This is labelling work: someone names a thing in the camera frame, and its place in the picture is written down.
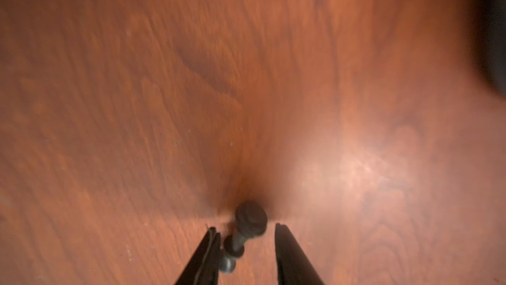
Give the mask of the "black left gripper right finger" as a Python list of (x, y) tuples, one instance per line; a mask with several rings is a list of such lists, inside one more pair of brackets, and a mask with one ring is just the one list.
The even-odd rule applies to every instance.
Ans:
[(275, 225), (278, 284), (324, 285), (287, 225)]

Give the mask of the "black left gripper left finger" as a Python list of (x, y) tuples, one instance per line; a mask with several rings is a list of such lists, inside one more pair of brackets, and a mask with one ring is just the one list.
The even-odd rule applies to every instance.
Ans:
[(221, 234), (215, 227), (205, 233), (175, 285), (217, 285), (219, 279)]

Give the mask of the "black chess pawn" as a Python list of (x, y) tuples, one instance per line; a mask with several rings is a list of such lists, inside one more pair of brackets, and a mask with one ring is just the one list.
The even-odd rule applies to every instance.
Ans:
[(267, 214), (263, 207), (253, 201), (241, 203), (235, 210), (233, 232), (223, 241), (219, 270), (232, 273), (237, 261), (245, 253), (245, 244), (264, 235), (267, 230)]

